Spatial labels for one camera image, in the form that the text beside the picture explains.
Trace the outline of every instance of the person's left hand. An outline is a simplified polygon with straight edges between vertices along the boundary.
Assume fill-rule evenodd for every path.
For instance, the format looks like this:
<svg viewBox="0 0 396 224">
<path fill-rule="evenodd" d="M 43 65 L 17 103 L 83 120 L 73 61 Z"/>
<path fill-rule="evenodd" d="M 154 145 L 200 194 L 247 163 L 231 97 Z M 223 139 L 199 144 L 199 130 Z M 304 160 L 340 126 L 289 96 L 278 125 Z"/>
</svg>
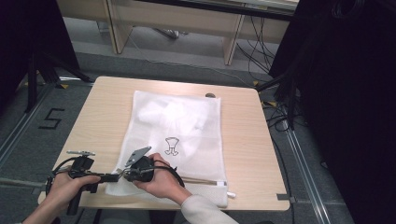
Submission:
<svg viewBox="0 0 396 224">
<path fill-rule="evenodd" d="M 100 177 L 97 175 L 87 175 L 72 179 L 68 173 L 57 174 L 47 198 L 23 221 L 23 224 L 51 223 L 62 210 L 67 208 L 69 202 L 76 196 L 80 188 L 99 181 Z"/>
</svg>

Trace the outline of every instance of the person's right hand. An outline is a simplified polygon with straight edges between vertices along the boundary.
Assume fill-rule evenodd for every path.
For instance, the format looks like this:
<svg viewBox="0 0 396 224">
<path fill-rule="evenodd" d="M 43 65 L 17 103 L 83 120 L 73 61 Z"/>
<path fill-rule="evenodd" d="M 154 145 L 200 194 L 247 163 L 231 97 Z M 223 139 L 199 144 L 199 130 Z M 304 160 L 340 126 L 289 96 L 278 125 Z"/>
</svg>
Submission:
<svg viewBox="0 0 396 224">
<path fill-rule="evenodd" d="M 154 153 L 148 157 L 155 161 L 155 166 L 165 166 L 163 162 L 170 165 L 159 153 Z M 191 193 L 181 187 L 169 171 L 163 169 L 155 169 L 154 177 L 150 182 L 134 181 L 134 184 L 157 198 L 168 198 L 180 205 L 191 196 Z"/>
</svg>

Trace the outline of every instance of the hand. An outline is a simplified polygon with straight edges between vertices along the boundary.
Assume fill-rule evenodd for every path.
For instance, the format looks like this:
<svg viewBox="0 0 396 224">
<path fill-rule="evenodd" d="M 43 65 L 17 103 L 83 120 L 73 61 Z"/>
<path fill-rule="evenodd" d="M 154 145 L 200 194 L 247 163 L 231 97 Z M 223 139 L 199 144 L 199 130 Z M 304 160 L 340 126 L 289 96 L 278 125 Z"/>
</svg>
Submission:
<svg viewBox="0 0 396 224">
<path fill-rule="evenodd" d="M 170 165 L 159 153 L 154 153 L 148 157 L 156 161 L 155 166 L 164 166 L 163 162 Z M 179 205 L 182 205 L 191 196 L 191 193 L 181 187 L 177 179 L 167 170 L 155 169 L 154 177 L 150 182 L 134 181 L 134 184 L 158 198 L 168 198 Z"/>
<path fill-rule="evenodd" d="M 87 175 L 72 179 L 68 173 L 57 174 L 47 198 L 37 207 L 32 215 L 23 221 L 23 224 L 51 223 L 62 210 L 67 208 L 69 202 L 76 196 L 81 187 L 99 181 L 100 177 L 97 175 Z"/>
<path fill-rule="evenodd" d="M 63 210 L 67 208 L 69 202 L 76 196 L 81 187 L 99 181 L 100 177 L 97 175 L 72 179 L 67 172 L 59 173 L 55 176 L 49 195 L 44 202 L 49 201 L 49 203 L 56 204 Z"/>
</svg>

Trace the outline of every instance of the cable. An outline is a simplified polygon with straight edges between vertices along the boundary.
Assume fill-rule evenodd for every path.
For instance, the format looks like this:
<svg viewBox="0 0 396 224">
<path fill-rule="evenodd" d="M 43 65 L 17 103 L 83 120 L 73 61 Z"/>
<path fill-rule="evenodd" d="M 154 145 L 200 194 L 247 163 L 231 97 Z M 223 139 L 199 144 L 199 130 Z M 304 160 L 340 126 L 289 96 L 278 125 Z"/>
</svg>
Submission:
<svg viewBox="0 0 396 224">
<path fill-rule="evenodd" d="M 261 19 L 261 29 L 260 29 L 260 32 L 259 32 L 259 33 L 257 32 L 256 26 L 255 26 L 254 21 L 253 21 L 253 17 L 250 17 L 250 20 L 251 20 L 251 23 L 252 23 L 252 25 L 253 25 L 253 29 L 254 29 L 254 32 L 255 32 L 255 34 L 256 34 L 256 37 L 257 37 L 257 42 L 260 43 L 260 46 L 262 47 L 262 51 L 260 51 L 260 52 L 261 52 L 262 55 L 264 56 L 265 62 L 269 65 L 269 67 L 267 67 L 267 69 L 270 70 L 271 67 L 272 67 L 272 64 L 270 63 L 270 61 L 269 61 L 269 59 L 268 59 L 269 55 L 267 55 L 267 54 L 265 53 L 265 50 L 267 50 L 267 51 L 272 55 L 272 56 L 271 56 L 272 58 L 275 57 L 275 54 L 272 53 L 272 52 L 265 46 L 265 44 L 264 44 L 264 39 L 263 39 L 263 37 L 264 37 L 264 34 L 263 34 L 264 18 Z"/>
<path fill-rule="evenodd" d="M 247 43 L 252 47 L 252 48 L 256 48 L 255 46 L 253 46 L 251 43 L 250 43 L 250 40 L 247 40 Z M 261 51 L 261 50 L 259 50 L 259 49 L 256 49 L 259 53 L 261 53 L 261 54 L 265 54 L 265 52 L 263 52 L 263 51 Z M 272 55 L 267 55 L 268 57 L 270 57 L 270 58 L 272 58 L 272 59 L 274 59 L 274 56 L 272 56 Z"/>
<path fill-rule="evenodd" d="M 241 52 L 249 59 L 249 62 L 248 62 L 248 64 L 247 64 L 247 70 L 248 70 L 249 74 L 250 74 L 253 78 L 255 78 L 255 79 L 259 80 L 259 81 L 268 81 L 268 80 L 262 80 L 262 79 L 256 78 L 256 77 L 254 77 L 254 76 L 251 74 L 251 72 L 250 72 L 250 62 L 254 62 L 258 67 L 260 67 L 261 70 L 263 70 L 264 72 L 266 72 L 266 73 L 268 74 L 269 71 L 266 70 L 265 66 L 264 66 L 262 63 L 260 63 L 257 59 L 251 57 L 251 55 L 248 55 L 248 53 L 245 52 L 245 51 L 241 48 L 241 46 L 239 46 L 238 43 L 236 44 L 236 46 L 237 46 L 237 47 L 241 50 Z"/>
<path fill-rule="evenodd" d="M 285 160 L 283 160 L 282 153 L 280 152 L 280 148 L 277 145 L 277 142 L 275 141 L 274 137 L 271 135 L 271 140 L 276 146 L 277 154 L 279 155 L 280 161 L 282 163 L 283 171 L 285 172 L 285 177 L 286 177 L 286 185 L 288 186 L 288 192 L 289 192 L 289 198 L 291 198 L 291 186 L 290 186 L 290 180 L 289 180 L 289 173 L 288 170 L 286 169 L 285 165 Z M 291 211 L 291 223 L 294 224 L 295 218 L 294 218 L 294 205 L 293 203 L 290 203 L 290 211 Z"/>
<path fill-rule="evenodd" d="M 258 38 L 258 41 L 256 42 L 256 45 L 255 45 L 254 48 L 253 48 L 253 51 L 251 51 L 250 58 L 253 58 L 254 51 L 257 50 L 257 45 L 258 45 L 258 44 L 259 44 L 259 38 Z M 269 72 L 270 70 L 268 69 L 267 66 L 264 66 L 264 67 L 265 67 L 265 69 L 263 69 L 264 72 L 265 72 L 266 74 L 268 74 L 268 72 Z"/>
<path fill-rule="evenodd" d="M 289 124 L 288 124 L 288 126 L 286 128 L 283 128 L 283 129 L 279 129 L 279 127 L 278 127 L 279 123 L 281 123 L 283 120 L 288 118 L 287 115 L 282 111 L 282 109 L 281 109 L 282 106 L 283 106 L 282 104 L 278 104 L 278 106 L 276 106 L 276 107 L 265 107 L 265 108 L 270 108 L 270 109 L 274 109 L 275 110 L 274 113 L 271 115 L 271 118 L 269 118 L 267 120 L 268 128 L 274 127 L 280 133 L 283 133 L 283 132 L 285 132 L 285 131 L 287 131 L 289 129 Z M 276 112 L 279 112 L 281 115 L 274 117 Z M 270 121 L 273 120 L 273 119 L 277 119 L 277 120 L 274 123 L 271 124 Z"/>
<path fill-rule="evenodd" d="M 338 0 L 332 7 L 332 16 L 341 20 L 357 19 L 363 11 L 364 3 L 365 0 Z"/>
<path fill-rule="evenodd" d="M 59 165 L 52 171 L 53 176 L 56 176 L 56 173 L 58 173 L 59 169 L 61 169 L 61 167 L 62 167 L 65 163 L 67 163 L 67 162 L 69 162 L 69 161 L 75 161 L 76 158 L 77 158 L 77 157 L 72 157 L 72 158 L 69 158 L 69 159 L 67 159 L 67 160 L 65 160 L 65 161 L 63 161 L 63 162 L 61 162 L 61 164 L 59 164 Z"/>
<path fill-rule="evenodd" d="M 178 173 L 176 172 L 177 168 L 174 169 L 171 166 L 150 166 L 150 167 L 142 168 L 141 171 L 150 171 L 150 170 L 155 170 L 155 169 L 169 171 L 177 179 L 178 184 L 181 187 L 185 188 L 183 180 L 181 179 L 180 175 L 178 175 Z"/>
<path fill-rule="evenodd" d="M 253 28 L 254 28 L 254 33 L 256 34 L 256 37 L 257 37 L 256 46 L 253 47 L 253 52 L 254 52 L 254 51 L 256 50 L 256 48 L 257 48 L 257 44 L 260 43 L 260 45 L 262 45 L 262 38 L 261 38 L 261 36 L 262 36 L 263 23 L 262 23 L 261 30 L 260 30 L 260 34 L 259 34 L 259 33 L 257 33 L 257 29 L 256 29 L 256 26 L 255 26 L 255 24 L 254 24 L 253 17 L 250 17 L 250 20 L 251 20 L 251 23 L 252 23 Z M 266 59 L 266 54 L 265 54 L 265 52 L 264 52 L 264 51 L 260 51 L 260 52 L 261 52 L 262 55 L 264 56 L 265 63 L 268 64 L 269 61 Z M 268 74 L 269 70 L 270 70 L 270 68 L 267 67 L 267 66 L 265 66 L 265 72 L 266 72 L 267 74 Z"/>
</svg>

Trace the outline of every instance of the laundry bag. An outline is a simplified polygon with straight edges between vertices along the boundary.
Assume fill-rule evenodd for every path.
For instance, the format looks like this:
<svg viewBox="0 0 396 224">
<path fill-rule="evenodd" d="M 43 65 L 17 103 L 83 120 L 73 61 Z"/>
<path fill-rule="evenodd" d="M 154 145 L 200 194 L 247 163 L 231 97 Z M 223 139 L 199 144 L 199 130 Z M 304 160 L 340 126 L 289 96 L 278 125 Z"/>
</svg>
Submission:
<svg viewBox="0 0 396 224">
<path fill-rule="evenodd" d="M 217 206 L 227 206 L 220 99 L 136 91 L 133 101 L 132 117 L 114 172 L 125 169 L 132 152 L 151 147 L 146 156 L 158 152 L 172 167 L 177 167 L 184 179 L 203 180 L 198 184 L 186 181 L 191 193 L 200 194 Z M 138 189 L 123 177 L 118 183 L 108 183 L 106 193 L 171 203 Z"/>
</svg>

